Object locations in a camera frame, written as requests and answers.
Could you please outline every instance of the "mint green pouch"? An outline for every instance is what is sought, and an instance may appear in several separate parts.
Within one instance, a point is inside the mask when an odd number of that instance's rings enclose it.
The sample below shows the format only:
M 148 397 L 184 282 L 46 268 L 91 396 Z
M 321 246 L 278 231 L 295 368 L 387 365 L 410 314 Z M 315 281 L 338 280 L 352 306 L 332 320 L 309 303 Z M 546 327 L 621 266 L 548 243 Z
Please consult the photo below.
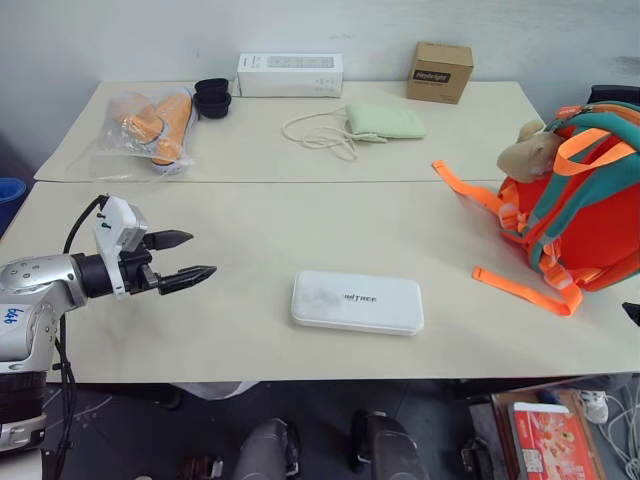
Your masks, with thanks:
M 347 125 L 353 140 L 387 142 L 388 138 L 423 138 L 427 131 L 416 112 L 369 103 L 347 105 Z

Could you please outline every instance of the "robotic arm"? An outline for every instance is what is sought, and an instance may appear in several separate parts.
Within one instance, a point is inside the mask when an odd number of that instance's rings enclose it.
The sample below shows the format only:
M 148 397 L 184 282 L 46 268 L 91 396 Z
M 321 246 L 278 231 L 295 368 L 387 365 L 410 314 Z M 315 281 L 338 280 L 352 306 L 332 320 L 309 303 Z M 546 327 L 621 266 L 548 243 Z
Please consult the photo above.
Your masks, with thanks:
M 0 267 L 0 478 L 32 479 L 20 472 L 26 475 L 25 464 L 33 462 L 42 463 L 42 475 L 35 478 L 48 478 L 38 452 L 15 452 L 44 439 L 43 389 L 66 312 L 109 294 L 123 299 L 152 289 L 160 295 L 176 292 L 216 271 L 193 266 L 166 277 L 153 272 L 151 250 L 173 248 L 193 236 L 177 230 L 147 233 L 140 211 L 121 198 L 99 197 L 97 203 L 98 254 L 24 258 Z

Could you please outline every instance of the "white table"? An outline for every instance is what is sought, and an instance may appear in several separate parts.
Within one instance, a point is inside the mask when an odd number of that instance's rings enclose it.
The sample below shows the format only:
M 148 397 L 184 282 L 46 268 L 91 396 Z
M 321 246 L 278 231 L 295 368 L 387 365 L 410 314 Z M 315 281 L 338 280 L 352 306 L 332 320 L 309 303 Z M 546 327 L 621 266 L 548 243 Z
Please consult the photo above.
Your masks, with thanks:
M 97 178 L 157 179 L 149 160 L 90 155 L 90 144 L 104 121 L 109 98 L 122 91 L 142 91 L 193 83 L 101 83 L 66 137 L 38 170 L 37 180 L 85 182 Z M 228 117 L 202 119 L 193 137 L 195 165 L 177 182 L 380 182 L 439 180 L 431 169 L 446 160 L 465 180 L 501 180 L 500 152 L 515 142 L 520 127 L 539 118 L 515 82 L 471 82 L 458 105 L 405 98 L 405 82 L 345 82 L 342 98 L 234 98 Z M 427 137 L 387 144 L 359 142 L 360 159 L 345 162 L 327 150 L 311 151 L 285 139 L 281 125 L 307 113 L 365 101 L 409 107 L 423 119 Z M 321 117 L 298 124 L 344 126 L 344 119 Z
M 529 377 L 640 366 L 640 329 L 620 307 L 640 298 L 638 277 L 586 294 L 568 319 L 478 283 L 474 265 L 545 289 L 495 219 L 441 182 L 38 183 L 0 260 L 60 251 L 76 216 L 107 189 L 139 206 L 152 230 L 195 235 L 156 253 L 156 271 L 219 271 L 169 296 L 103 297 L 73 312 L 69 350 L 81 382 Z M 73 251 L 95 252 L 89 228 Z M 303 269 L 415 279 L 424 330 L 393 337 L 296 326 L 291 287 Z

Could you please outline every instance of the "white wall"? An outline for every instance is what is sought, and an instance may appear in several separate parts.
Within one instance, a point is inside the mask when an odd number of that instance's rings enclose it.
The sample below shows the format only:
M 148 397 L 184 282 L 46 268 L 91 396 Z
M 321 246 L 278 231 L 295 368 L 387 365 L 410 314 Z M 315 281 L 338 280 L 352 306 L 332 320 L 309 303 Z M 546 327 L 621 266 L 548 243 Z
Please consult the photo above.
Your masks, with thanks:
M 0 138 L 37 168 L 100 80 L 231 77 L 258 50 L 402 79 L 418 40 L 472 46 L 474 79 L 519 81 L 549 118 L 638 84 L 639 26 L 639 0 L 0 0 Z

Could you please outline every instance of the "white sneaker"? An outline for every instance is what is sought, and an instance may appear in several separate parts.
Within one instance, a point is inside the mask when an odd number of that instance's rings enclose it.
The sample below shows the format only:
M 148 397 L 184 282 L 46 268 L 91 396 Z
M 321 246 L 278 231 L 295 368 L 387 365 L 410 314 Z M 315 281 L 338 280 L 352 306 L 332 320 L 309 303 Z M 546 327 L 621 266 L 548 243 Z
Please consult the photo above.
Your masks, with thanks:
M 609 407 L 607 406 L 606 392 L 594 390 L 580 390 L 578 392 L 584 416 L 591 423 L 602 425 L 609 419 Z

